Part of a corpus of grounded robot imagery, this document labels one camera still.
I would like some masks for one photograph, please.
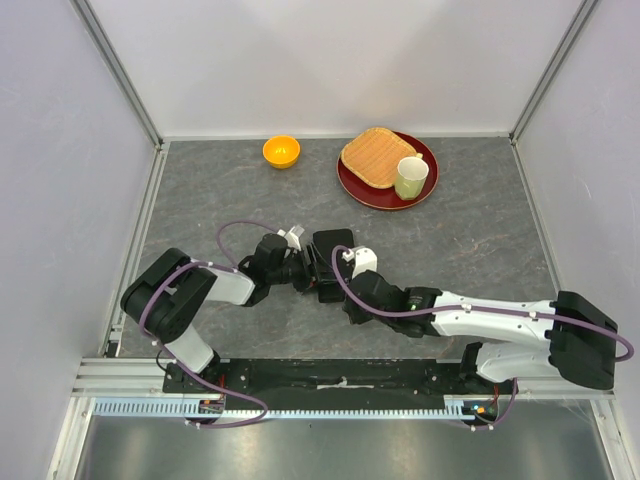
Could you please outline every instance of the cable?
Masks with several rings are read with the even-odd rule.
[[[183,273],[185,273],[188,270],[191,270],[193,268],[201,268],[201,267],[213,267],[213,268],[220,268],[222,270],[229,270],[227,267],[221,267],[219,265],[214,265],[211,262],[202,262],[202,261],[196,261],[196,262],[187,263],[186,265],[183,265],[182,267],[178,268],[175,272],[173,272],[171,275],[169,275],[166,278],[166,280],[160,284],[160,286],[153,293],[153,295],[151,295],[151,298],[149,299],[149,302],[147,303],[147,305],[144,307],[144,310],[142,311],[142,315],[140,315],[140,321],[138,322],[138,326],[140,328],[140,333],[142,333],[146,337],[153,338],[153,335],[151,335],[149,332],[147,332],[147,330],[144,328],[144,326],[145,326],[145,324],[147,322],[147,317],[149,316],[149,313],[151,313],[151,310],[153,309],[153,306],[155,305],[155,303],[158,301],[158,298],[160,298],[160,295],[162,295],[162,293],[165,291],[165,289],[169,285],[171,285],[180,275],[182,275]],[[171,351],[169,351],[169,349],[167,347],[165,347],[162,343],[160,343],[160,341],[158,341],[158,346],[161,348],[161,351],[165,352],[171,358],[175,358],[175,356],[171,353]],[[189,375],[191,378],[193,378],[196,382],[198,382],[199,384],[203,385],[204,387],[206,387],[206,388],[208,388],[210,390],[214,390],[214,391],[219,392],[219,393],[224,393],[225,395],[231,395],[232,397],[240,398],[241,400],[246,400],[248,402],[255,403],[256,405],[260,406],[260,408],[262,408],[262,412],[260,414],[256,415],[255,417],[247,418],[246,420],[240,420],[240,421],[237,421],[237,422],[202,424],[202,423],[198,423],[198,422],[193,422],[191,420],[187,420],[187,422],[189,422],[189,424],[195,425],[198,428],[211,428],[211,429],[242,427],[244,425],[252,425],[254,423],[258,423],[260,420],[262,420],[265,417],[265,415],[267,413],[269,413],[269,407],[267,406],[266,403],[264,403],[259,398],[255,398],[255,397],[252,397],[250,395],[245,395],[244,393],[235,392],[233,390],[228,390],[226,388],[219,387],[218,385],[214,385],[213,383],[210,383],[210,382],[206,381],[204,378],[202,378],[196,372],[192,371],[189,367],[187,367],[184,363],[182,363],[177,358],[175,360],[176,360],[176,364],[182,370],[184,370],[184,373]]]
[[[220,249],[222,254],[225,257],[227,257],[227,259],[229,260],[229,262],[231,262],[231,265],[234,268],[238,268],[238,262],[236,261],[235,258],[233,258],[233,254],[224,245],[222,245],[222,239],[220,237],[225,228],[230,227],[231,225],[237,225],[237,224],[257,225],[258,227],[266,228],[267,230],[273,233],[278,233],[278,231],[275,228],[270,227],[269,225],[266,225],[262,222],[258,222],[257,220],[234,220],[232,222],[227,222],[224,225],[220,226],[220,228],[218,228],[218,230],[216,231],[216,243],[218,244],[218,248]]]
[[[162,355],[162,350],[158,350],[158,354],[156,355],[156,365],[158,365],[160,370],[167,373],[167,369],[160,365],[160,355]]]
[[[374,315],[379,315],[381,317],[386,318],[407,318],[407,317],[416,317],[419,315],[426,315],[429,313],[439,313],[439,312],[450,312],[456,310],[463,310],[462,305],[443,305],[440,307],[432,307],[432,308],[423,308],[422,310],[412,310],[409,312],[385,312],[384,310],[378,310],[377,308],[373,308],[367,305],[365,302],[360,300],[358,296],[351,291],[346,282],[342,279],[342,275],[340,275],[340,271],[338,270],[338,253],[346,252],[349,249],[342,245],[338,245],[331,252],[331,268],[333,269],[333,273],[336,277],[336,280],[340,284],[340,287],[344,290],[347,296],[353,300],[356,305],[360,308],[363,308],[367,312],[373,313]],[[496,308],[496,307],[482,307],[482,306],[473,306],[473,310],[477,312],[485,312],[485,313],[495,313],[500,315],[509,315],[513,317],[529,317],[529,312],[523,312],[520,310],[512,310],[509,308]],[[565,317],[563,315],[556,315],[553,313],[538,313],[538,318],[544,318],[547,320],[554,320],[556,322],[568,323],[569,325],[575,325],[577,327],[582,327],[586,330],[591,330],[592,332],[599,333],[600,335],[604,335],[605,337],[611,338],[616,342],[620,342],[625,346],[627,352],[624,355],[616,357],[616,362],[624,362],[633,357],[635,353],[635,349],[629,340],[618,335],[616,332],[612,332],[607,330],[606,328],[599,327],[597,325],[593,325],[588,322],[583,322],[582,320],[576,320],[575,318]]]
[[[518,394],[518,379],[517,378],[512,378],[511,381],[513,382],[513,390],[511,390],[511,398],[509,398],[509,403],[507,404],[507,408],[505,409],[504,413],[501,416],[497,417],[495,419],[495,421],[493,423],[491,423],[490,425],[474,425],[474,426],[470,427],[469,425],[467,425],[464,422],[446,421],[446,423],[448,425],[453,426],[453,427],[471,428],[473,431],[476,431],[476,430],[493,430],[494,427],[500,425],[505,420],[505,418],[507,418],[507,416],[511,412],[511,409],[513,407],[514,402],[516,401],[516,395]]]

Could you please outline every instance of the red plate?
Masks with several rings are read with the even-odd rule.
[[[370,187],[345,167],[338,157],[338,178],[347,193],[360,203],[378,210],[403,210],[413,207],[427,198],[438,183],[438,162],[429,147],[410,135],[400,132],[394,133],[415,148],[418,153],[421,153],[422,159],[429,165],[429,175],[424,187],[422,187],[422,192],[413,200],[402,200],[396,195],[393,187],[384,189]]]

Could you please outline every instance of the aluminum frame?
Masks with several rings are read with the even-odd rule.
[[[124,68],[124,65],[118,58],[115,49],[111,45],[109,41],[109,37],[105,32],[100,20],[98,20],[98,16],[95,13],[95,10],[91,6],[91,2],[89,0],[70,0],[71,4],[75,8],[78,16],[82,23],[84,23],[87,32],[91,36],[91,39],[95,43],[100,55],[104,59],[109,71],[113,75],[113,78],[117,82],[122,94],[129,102],[129,105],[133,109],[136,117],[140,121],[142,128],[145,133],[156,147],[160,147],[163,143],[162,136],[160,132],[156,128],[149,112],[145,108],[138,92],[133,86],[133,82],[129,78],[127,71]]]
[[[144,241],[147,236],[147,230],[149,229],[149,223],[151,222],[153,206],[158,196],[160,180],[162,179],[162,173],[164,172],[164,166],[167,162],[170,146],[171,144],[168,143],[163,144],[163,146],[156,151],[153,159],[153,165],[149,172],[149,179],[147,180],[147,186],[144,196],[142,197],[138,218],[131,236],[131,242],[129,243],[127,257],[124,261],[122,275],[120,276],[118,287],[114,291],[109,305],[108,322],[105,325],[103,332],[104,340],[98,350],[98,355],[103,355],[107,351],[110,343],[117,345],[116,356],[120,350],[125,314],[120,309],[119,300],[127,287],[135,280],[136,272],[138,271]]]
[[[538,80],[536,87],[533,89],[529,100],[522,110],[520,117],[518,117],[518,120],[513,126],[513,130],[511,131],[510,135],[512,143],[517,143],[520,137],[522,137],[522,134],[527,128],[531,117],[533,117],[536,110],[540,106],[540,103],[547,94],[549,87],[555,80],[558,72],[562,68],[562,65],[571,53],[571,49],[578,40],[580,33],[591,18],[591,15],[595,11],[595,8],[599,2],[600,0],[583,0],[578,7],[578,10],[576,10],[576,13],[573,15],[569,26],[560,39],[560,43],[551,56],[551,60],[549,60],[549,63],[544,69],[540,80]]]

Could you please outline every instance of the orange bowl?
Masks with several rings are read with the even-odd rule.
[[[289,168],[298,161],[300,144],[288,135],[278,135],[267,140],[262,154],[274,168]]]

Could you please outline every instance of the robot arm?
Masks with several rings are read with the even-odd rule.
[[[347,298],[344,310],[353,324],[375,318],[410,337],[465,335],[507,342],[467,345],[463,363],[493,383],[514,377],[561,376],[587,388],[613,388],[616,341],[548,318],[561,315],[618,331],[613,320],[576,293],[563,291],[553,301],[521,303],[470,298],[428,287],[400,290],[375,272],[377,260],[371,250],[359,247],[343,257],[355,262],[349,289],[366,305],[385,313],[435,310],[390,318],[393,313],[375,315]]]

